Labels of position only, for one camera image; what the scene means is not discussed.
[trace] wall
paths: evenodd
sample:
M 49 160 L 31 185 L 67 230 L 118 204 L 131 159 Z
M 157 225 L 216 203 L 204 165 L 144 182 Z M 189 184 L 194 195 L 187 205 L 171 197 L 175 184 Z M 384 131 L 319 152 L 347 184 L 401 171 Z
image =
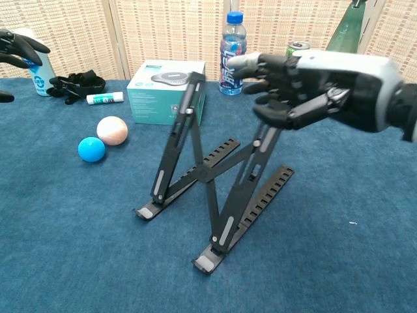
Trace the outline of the wall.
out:
M 392 58 L 406 82 L 417 82 L 417 2 L 386 0 L 367 54 Z
M 240 0 L 248 51 L 285 53 L 292 40 L 325 49 L 350 0 Z M 145 59 L 203 59 L 217 80 L 222 0 L 0 0 L 0 27 L 31 27 L 51 48 L 57 75 L 94 69 L 129 79 Z M 417 80 L 417 4 L 368 0 L 360 53 L 393 58 Z M 28 77 L 0 65 L 0 77 Z
M 56 75 L 86 72 L 121 78 L 101 0 L 0 1 L 0 28 L 32 28 L 51 49 Z M 27 70 L 0 64 L 0 77 L 29 77 Z

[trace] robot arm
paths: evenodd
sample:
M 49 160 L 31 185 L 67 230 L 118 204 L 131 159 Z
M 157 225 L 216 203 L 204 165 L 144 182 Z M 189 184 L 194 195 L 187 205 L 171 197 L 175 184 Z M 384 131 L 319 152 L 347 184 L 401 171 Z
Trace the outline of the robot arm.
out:
M 14 34 L 7 29 L 0 29 L 0 63 L 8 63 L 19 68 L 29 68 L 29 65 L 17 57 L 17 55 L 30 60 L 36 65 L 42 65 L 42 61 L 36 51 L 50 53 L 48 47 L 23 35 Z M 0 102 L 12 102 L 13 95 L 0 91 Z
M 299 129 L 331 117 L 366 132 L 399 127 L 417 142 L 417 85 L 404 84 L 385 57 L 304 50 L 284 57 L 251 53 L 228 62 L 235 78 L 262 81 L 245 88 L 255 114 L 279 128 Z

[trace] beige ball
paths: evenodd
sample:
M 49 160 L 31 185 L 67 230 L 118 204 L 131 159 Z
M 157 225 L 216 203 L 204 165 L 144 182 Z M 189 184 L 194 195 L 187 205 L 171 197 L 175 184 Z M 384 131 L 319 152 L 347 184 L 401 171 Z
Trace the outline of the beige ball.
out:
M 107 116 L 98 123 L 97 136 L 107 145 L 120 145 L 128 137 L 128 127 L 121 118 Z

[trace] water bottle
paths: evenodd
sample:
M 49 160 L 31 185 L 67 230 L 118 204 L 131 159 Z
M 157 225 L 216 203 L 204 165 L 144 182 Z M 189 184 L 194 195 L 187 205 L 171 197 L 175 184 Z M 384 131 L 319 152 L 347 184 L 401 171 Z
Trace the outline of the water bottle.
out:
M 43 44 L 41 40 L 36 38 L 34 31 L 30 28 L 19 28 L 14 32 L 19 35 L 30 37 Z M 50 83 L 50 79 L 54 78 L 56 75 L 53 71 L 48 55 L 38 51 L 36 51 L 36 53 L 42 61 L 41 67 L 34 64 L 31 60 L 25 59 L 24 57 L 22 57 L 22 60 L 29 65 L 29 73 L 32 77 L 33 84 L 35 85 L 35 89 L 38 95 L 48 97 L 49 94 L 47 94 L 46 91 L 53 87 L 53 85 Z
M 227 24 L 220 43 L 220 82 L 219 90 L 225 95 L 238 95 L 242 92 L 243 80 L 233 78 L 233 68 L 227 67 L 227 60 L 246 53 L 246 30 L 242 25 L 243 13 L 231 11 L 227 14 Z

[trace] bottle label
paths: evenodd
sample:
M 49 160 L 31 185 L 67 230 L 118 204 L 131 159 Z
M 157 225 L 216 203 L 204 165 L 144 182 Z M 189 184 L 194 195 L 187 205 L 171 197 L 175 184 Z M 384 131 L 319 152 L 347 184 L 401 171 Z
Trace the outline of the bottle label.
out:
M 38 71 L 40 70 L 40 66 L 34 64 L 31 60 L 22 57 L 22 60 L 25 61 L 29 65 L 29 71 L 32 74 L 32 80 L 35 84 L 36 91 L 39 95 L 47 96 L 48 93 L 46 89 L 51 87 L 49 82 L 45 82 L 45 80 L 40 76 Z
M 220 85 L 226 89 L 238 89 L 243 85 L 243 80 L 236 80 L 233 77 L 234 69 L 227 67 L 227 60 L 238 55 L 236 52 L 224 50 L 220 55 Z

